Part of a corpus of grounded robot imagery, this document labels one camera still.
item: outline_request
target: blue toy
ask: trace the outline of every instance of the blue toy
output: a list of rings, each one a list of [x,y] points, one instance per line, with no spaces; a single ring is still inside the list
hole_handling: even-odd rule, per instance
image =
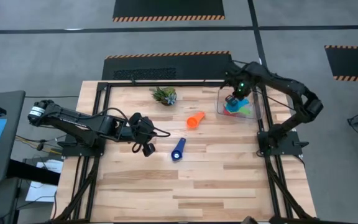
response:
[[[237,111],[240,110],[240,108],[242,108],[243,106],[249,104],[249,101],[247,99],[243,99],[243,100],[238,100],[238,102],[232,106],[229,103],[226,103],[226,109],[231,112],[231,113],[235,113]]]
[[[180,159],[182,159],[182,155],[183,155],[183,149],[185,148],[185,144],[186,144],[186,139],[185,138],[180,138],[177,146],[175,147],[175,149],[172,151],[171,153],[171,157],[172,157],[172,161],[178,161]]]

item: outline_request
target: white paper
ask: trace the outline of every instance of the white paper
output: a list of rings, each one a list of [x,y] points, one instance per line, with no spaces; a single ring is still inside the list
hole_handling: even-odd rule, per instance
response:
[[[54,171],[57,173],[62,173],[63,162],[56,161],[56,160],[48,160],[45,162],[47,169],[50,171]],[[38,162],[37,167],[42,168],[44,166],[43,162]],[[39,182],[32,181],[31,186],[27,196],[25,198],[28,202],[33,202],[37,198],[42,196],[54,196],[55,192],[57,191],[57,186],[48,185],[48,184],[41,184]],[[38,202],[53,202],[53,197],[44,197],[37,200]]]

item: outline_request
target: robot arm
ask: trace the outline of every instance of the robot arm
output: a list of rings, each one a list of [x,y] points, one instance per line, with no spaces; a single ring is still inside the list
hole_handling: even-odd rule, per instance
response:
[[[132,151],[138,152],[143,146],[146,157],[155,151],[154,145],[149,143],[157,135],[153,122],[148,117],[142,117],[140,113],[135,113],[130,119],[101,113],[90,116],[63,108],[52,100],[43,100],[34,104],[28,119],[30,124],[37,127],[51,125],[60,129],[76,139],[74,144],[91,149],[99,147],[98,140],[103,138],[115,142],[135,142],[134,148],[136,145],[139,147],[136,150],[132,148]],[[71,144],[73,143],[59,142],[62,147]]]
[[[233,87],[232,95],[239,100],[248,96],[253,87],[260,85],[267,85],[291,97],[296,113],[284,123],[274,124],[270,128],[268,132],[269,146],[277,147],[278,142],[286,136],[287,132],[301,123],[313,121],[323,109],[323,104],[316,94],[311,92],[304,84],[271,73],[257,62],[246,63],[243,67],[231,62],[227,66],[226,76],[223,86]],[[306,102],[303,102],[302,96],[306,97]]]

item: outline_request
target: gray carpet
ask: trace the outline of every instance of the gray carpet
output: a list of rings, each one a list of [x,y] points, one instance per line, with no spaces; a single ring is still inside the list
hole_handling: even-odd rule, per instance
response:
[[[358,1],[254,0],[260,26],[358,25]],[[225,21],[111,22],[110,0],[0,0],[1,29],[74,29],[161,26],[250,26],[245,0],[224,0]],[[318,216],[358,223],[358,135],[346,118],[358,114],[358,83],[334,81],[324,45],[358,45],[358,30],[263,31],[269,69],[295,78],[315,91],[324,110],[297,128],[306,173]],[[77,95],[83,80],[99,80],[103,60],[114,54],[230,50],[233,58],[258,61],[252,31],[144,32],[116,34],[0,34],[0,91],[27,95]],[[18,134],[52,138],[61,132],[34,128],[26,100]],[[75,108],[76,99],[57,103]],[[17,143],[12,158],[31,158],[36,151]],[[19,223],[47,220],[52,206],[21,212]]]

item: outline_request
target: potted succulent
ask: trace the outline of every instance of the potted succulent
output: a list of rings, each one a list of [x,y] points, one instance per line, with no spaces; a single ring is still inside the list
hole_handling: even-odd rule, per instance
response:
[[[157,87],[152,93],[153,99],[165,106],[173,105],[177,100],[177,93],[174,87]]]

